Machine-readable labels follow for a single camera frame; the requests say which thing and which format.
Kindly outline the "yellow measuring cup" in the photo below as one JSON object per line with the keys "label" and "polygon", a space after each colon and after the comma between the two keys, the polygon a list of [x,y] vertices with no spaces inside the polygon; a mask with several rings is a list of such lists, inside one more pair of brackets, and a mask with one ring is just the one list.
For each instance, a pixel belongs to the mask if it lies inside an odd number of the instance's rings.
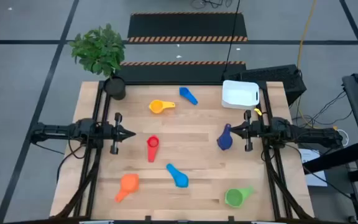
{"label": "yellow measuring cup", "polygon": [[162,101],[162,100],[153,100],[149,104],[149,109],[155,114],[162,113],[164,109],[174,108],[174,107],[175,107],[174,102]]}

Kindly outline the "white paper sheet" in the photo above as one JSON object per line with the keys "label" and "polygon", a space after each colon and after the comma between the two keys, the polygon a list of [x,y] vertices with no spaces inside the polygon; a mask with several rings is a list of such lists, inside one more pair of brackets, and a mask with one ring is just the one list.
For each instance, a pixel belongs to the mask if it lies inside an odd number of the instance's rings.
{"label": "white paper sheet", "polygon": [[[300,149],[302,163],[309,162],[320,157],[320,154],[312,149]],[[324,171],[315,172],[314,174],[306,174],[306,183],[309,187],[327,187],[325,182],[326,176]]]}

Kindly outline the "green measuring cup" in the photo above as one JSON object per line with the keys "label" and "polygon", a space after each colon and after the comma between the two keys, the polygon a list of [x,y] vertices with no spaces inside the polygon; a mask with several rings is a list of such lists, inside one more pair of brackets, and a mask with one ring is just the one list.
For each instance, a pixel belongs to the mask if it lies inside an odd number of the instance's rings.
{"label": "green measuring cup", "polygon": [[224,194],[224,202],[230,207],[240,208],[253,192],[252,187],[229,189]]}

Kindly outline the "navy blue measuring cup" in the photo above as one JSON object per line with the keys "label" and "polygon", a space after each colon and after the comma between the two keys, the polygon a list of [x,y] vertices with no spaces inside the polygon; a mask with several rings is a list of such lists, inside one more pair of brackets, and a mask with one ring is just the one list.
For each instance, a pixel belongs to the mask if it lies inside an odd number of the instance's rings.
{"label": "navy blue measuring cup", "polygon": [[232,146],[232,142],[231,125],[226,124],[222,134],[217,138],[217,144],[221,150],[225,151]]}

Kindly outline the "cyan measuring cup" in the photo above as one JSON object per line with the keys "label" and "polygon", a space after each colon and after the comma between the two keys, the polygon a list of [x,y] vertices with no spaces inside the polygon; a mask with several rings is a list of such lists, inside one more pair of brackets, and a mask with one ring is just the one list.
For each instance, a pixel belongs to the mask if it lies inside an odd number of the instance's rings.
{"label": "cyan measuring cup", "polygon": [[180,172],[173,164],[167,164],[166,168],[171,174],[174,183],[179,188],[187,188],[189,185],[189,178],[186,174]]}

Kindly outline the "black frame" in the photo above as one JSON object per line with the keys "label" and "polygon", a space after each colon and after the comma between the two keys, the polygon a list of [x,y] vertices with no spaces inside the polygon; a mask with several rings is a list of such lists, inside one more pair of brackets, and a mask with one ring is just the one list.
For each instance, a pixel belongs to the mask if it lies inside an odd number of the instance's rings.
{"label": "black frame", "polygon": [[[259,109],[265,113],[261,120],[266,124],[274,116],[291,119],[282,82],[266,83],[260,91]],[[262,139],[262,155],[274,219],[313,219],[314,211],[298,146],[288,143],[282,149],[272,149],[267,140]]]}
{"label": "black frame", "polygon": [[[104,90],[104,82],[100,81],[92,114],[93,129],[99,129],[100,133],[104,133],[103,126],[107,124],[109,104],[110,97]],[[88,137],[85,141],[85,154],[82,159],[78,188],[68,203],[53,218],[91,219],[104,140],[105,138],[97,136]]]}

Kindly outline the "red measuring cup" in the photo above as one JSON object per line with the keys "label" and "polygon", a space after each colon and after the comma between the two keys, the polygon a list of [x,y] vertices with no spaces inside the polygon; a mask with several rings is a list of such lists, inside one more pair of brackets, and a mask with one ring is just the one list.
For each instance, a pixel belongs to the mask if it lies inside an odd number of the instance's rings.
{"label": "red measuring cup", "polygon": [[147,140],[147,155],[148,161],[154,162],[159,148],[159,138],[156,135],[153,135]]}

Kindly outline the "black plant pot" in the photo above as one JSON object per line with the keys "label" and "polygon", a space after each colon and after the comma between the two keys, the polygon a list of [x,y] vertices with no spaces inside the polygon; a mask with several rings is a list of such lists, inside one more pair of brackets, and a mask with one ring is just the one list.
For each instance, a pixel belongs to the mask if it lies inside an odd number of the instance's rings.
{"label": "black plant pot", "polygon": [[108,78],[104,82],[104,91],[115,100],[122,100],[126,96],[126,84],[121,77]]}

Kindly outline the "small blue measuring cup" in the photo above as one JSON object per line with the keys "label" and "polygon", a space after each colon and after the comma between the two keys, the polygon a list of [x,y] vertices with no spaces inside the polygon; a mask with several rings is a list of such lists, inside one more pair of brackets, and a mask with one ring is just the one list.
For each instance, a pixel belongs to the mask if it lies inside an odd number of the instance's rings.
{"label": "small blue measuring cup", "polygon": [[193,105],[198,104],[198,100],[194,97],[191,91],[187,87],[179,87],[180,95],[186,98]]}

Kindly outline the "black hazard-striped floor mat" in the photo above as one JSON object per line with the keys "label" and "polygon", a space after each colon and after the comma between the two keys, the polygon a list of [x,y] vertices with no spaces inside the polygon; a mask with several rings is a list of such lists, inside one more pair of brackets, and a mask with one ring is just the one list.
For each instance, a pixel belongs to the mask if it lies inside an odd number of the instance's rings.
{"label": "black hazard-striped floor mat", "polygon": [[246,69],[242,61],[124,62],[125,82],[221,82],[227,73]]}
{"label": "black hazard-striped floor mat", "polygon": [[145,12],[131,15],[128,43],[247,42],[240,12]]}

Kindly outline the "orange measuring cup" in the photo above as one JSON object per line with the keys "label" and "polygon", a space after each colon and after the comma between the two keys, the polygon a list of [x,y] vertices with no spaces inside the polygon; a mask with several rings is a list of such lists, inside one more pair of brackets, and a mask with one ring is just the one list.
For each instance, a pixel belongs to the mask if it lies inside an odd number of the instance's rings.
{"label": "orange measuring cup", "polygon": [[114,201],[121,202],[126,196],[136,192],[139,189],[139,175],[125,174],[121,178],[120,189],[116,194]]}

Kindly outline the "black left side frame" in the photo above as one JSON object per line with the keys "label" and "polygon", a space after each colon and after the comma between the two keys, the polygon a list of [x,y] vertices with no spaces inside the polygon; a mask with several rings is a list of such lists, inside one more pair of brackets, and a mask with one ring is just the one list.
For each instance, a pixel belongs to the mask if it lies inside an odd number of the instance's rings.
{"label": "black left side frame", "polygon": [[[104,90],[104,82],[100,81],[92,114],[93,129],[99,129],[100,133],[104,133],[103,126],[107,124],[109,104],[110,97]],[[104,140],[105,138],[97,136],[88,137],[85,141],[85,154],[82,159],[78,188],[68,203],[53,218],[91,219]]]}

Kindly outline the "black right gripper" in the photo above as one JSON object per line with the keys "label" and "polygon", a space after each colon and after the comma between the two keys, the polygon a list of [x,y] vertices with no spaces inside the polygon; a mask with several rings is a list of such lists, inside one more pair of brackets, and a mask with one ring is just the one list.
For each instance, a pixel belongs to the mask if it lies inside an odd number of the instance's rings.
{"label": "black right gripper", "polygon": [[263,124],[260,121],[250,121],[251,110],[246,110],[244,119],[245,123],[231,127],[231,133],[238,135],[242,139],[246,139],[245,151],[250,152],[253,150],[251,138],[258,137],[262,134]]}

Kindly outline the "black table edge rail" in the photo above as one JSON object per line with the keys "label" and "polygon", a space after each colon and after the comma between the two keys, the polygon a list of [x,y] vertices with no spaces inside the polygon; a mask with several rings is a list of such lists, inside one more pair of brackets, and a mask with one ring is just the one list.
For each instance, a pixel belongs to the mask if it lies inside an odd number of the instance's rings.
{"label": "black table edge rail", "polygon": [[223,82],[125,82],[126,85],[222,85]]}

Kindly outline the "black computer case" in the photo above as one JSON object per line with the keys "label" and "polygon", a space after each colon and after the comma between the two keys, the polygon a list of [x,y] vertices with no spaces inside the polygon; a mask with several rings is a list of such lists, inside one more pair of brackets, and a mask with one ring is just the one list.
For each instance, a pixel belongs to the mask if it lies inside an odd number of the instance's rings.
{"label": "black computer case", "polygon": [[294,64],[227,73],[223,78],[224,80],[255,82],[257,84],[282,82],[289,105],[292,105],[306,91],[301,70],[297,69]]}

